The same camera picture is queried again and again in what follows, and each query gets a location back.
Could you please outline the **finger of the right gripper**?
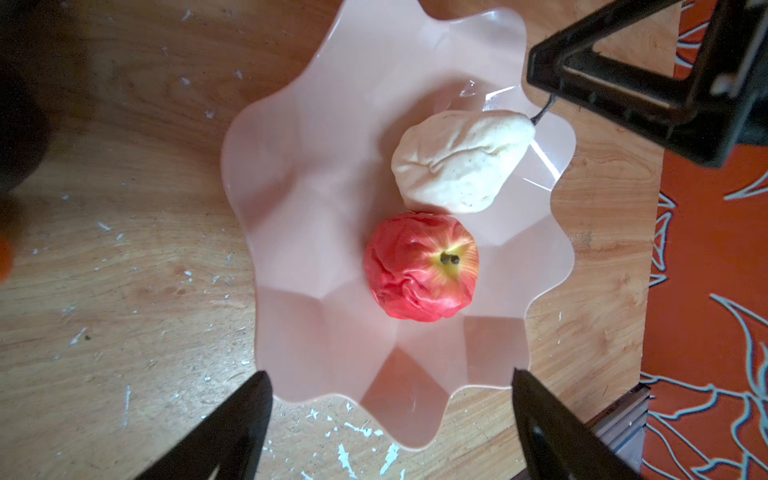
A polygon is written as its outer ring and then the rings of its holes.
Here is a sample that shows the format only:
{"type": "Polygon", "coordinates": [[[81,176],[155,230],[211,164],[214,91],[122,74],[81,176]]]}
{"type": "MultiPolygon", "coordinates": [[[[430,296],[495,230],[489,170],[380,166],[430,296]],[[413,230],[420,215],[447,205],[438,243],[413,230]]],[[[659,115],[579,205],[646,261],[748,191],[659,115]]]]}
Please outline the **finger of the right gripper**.
{"type": "Polygon", "coordinates": [[[767,144],[767,4],[718,2],[684,79],[595,51],[599,40],[670,5],[604,6],[532,47],[527,81],[695,164],[720,168],[735,146],[767,144]]]}

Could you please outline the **beige garlic-like fruit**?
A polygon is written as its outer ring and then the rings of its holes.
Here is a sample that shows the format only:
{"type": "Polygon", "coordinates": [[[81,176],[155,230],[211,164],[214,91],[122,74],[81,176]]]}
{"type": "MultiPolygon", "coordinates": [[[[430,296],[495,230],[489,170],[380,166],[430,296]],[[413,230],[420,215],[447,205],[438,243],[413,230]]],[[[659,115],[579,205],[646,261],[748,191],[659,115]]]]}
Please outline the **beige garlic-like fruit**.
{"type": "Polygon", "coordinates": [[[407,129],[391,159],[404,205],[446,214],[487,209],[553,104],[549,99],[532,117],[510,110],[446,110],[407,129]]]}

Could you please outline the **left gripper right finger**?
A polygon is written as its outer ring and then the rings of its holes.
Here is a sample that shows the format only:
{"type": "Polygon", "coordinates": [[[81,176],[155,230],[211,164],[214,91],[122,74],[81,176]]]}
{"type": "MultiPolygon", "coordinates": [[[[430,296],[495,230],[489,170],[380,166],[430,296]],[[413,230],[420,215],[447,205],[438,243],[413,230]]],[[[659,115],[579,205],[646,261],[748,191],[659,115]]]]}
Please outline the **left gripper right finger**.
{"type": "Polygon", "coordinates": [[[640,479],[532,373],[516,369],[512,406],[529,479],[640,479]]]}

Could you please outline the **red wrinkled strawberry fruit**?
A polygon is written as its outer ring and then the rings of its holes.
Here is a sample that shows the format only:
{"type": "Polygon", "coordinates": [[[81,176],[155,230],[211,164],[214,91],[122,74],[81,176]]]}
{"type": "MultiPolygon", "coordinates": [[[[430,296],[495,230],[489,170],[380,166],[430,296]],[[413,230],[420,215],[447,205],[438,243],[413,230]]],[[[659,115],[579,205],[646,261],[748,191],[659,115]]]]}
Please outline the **red wrinkled strawberry fruit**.
{"type": "Polygon", "coordinates": [[[408,212],[376,227],[363,266],[372,296],[388,316],[433,323],[472,303],[479,249],[455,217],[408,212]]]}

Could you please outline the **pink scalloped fruit bowl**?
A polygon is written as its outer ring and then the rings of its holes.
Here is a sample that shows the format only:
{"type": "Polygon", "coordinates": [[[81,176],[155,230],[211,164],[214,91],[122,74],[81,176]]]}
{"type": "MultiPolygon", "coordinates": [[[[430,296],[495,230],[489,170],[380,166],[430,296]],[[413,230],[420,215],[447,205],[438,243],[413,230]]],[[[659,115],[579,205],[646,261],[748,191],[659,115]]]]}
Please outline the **pink scalloped fruit bowl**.
{"type": "Polygon", "coordinates": [[[571,125],[548,114],[465,207],[406,202],[391,162],[439,114],[530,118],[526,27],[508,8],[437,20],[416,1],[345,1],[304,71],[246,107],[221,153],[255,269],[255,361],[275,396],[337,394],[410,450],[450,397],[508,389],[525,316],[573,247],[551,211],[571,125]]]}

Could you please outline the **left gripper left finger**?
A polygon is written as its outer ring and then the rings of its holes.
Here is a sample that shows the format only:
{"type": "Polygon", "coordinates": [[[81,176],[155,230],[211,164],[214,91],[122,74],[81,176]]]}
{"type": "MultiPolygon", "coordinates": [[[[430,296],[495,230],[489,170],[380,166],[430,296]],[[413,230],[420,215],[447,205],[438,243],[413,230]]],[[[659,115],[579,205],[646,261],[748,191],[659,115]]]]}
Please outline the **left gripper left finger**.
{"type": "Polygon", "coordinates": [[[272,407],[272,383],[258,371],[138,477],[253,479],[272,407]]]}

